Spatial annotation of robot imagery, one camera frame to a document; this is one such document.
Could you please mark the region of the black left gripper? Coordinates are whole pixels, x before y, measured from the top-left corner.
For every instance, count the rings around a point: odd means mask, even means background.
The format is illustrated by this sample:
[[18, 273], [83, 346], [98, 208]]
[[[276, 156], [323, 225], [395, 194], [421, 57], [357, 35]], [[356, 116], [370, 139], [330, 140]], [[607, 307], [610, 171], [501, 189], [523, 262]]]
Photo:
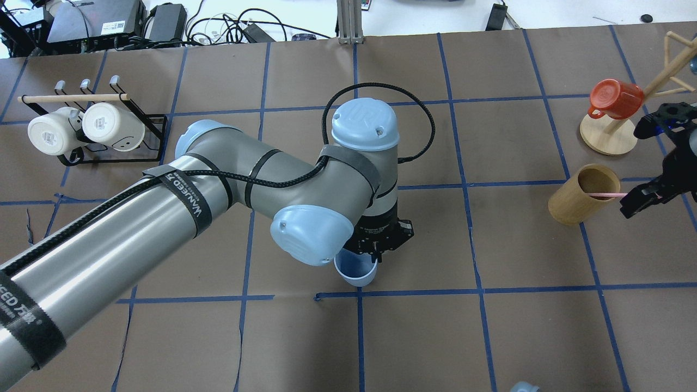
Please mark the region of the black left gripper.
[[356, 255], [368, 255], [371, 263], [381, 263], [385, 252], [394, 251], [413, 238], [411, 220], [396, 220], [383, 228], [356, 226], [348, 240], [348, 250]]

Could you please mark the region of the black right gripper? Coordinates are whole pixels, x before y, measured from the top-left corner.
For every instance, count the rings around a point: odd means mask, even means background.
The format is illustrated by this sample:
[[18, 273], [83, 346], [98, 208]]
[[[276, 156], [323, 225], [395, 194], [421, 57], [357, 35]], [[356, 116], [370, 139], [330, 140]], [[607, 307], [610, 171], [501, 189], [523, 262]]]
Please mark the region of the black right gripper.
[[662, 173], [632, 188], [620, 199], [620, 213], [629, 219], [656, 204], [666, 204], [696, 189], [695, 105], [664, 103], [637, 123], [634, 136], [649, 139], [664, 134], [674, 149], [662, 160]]

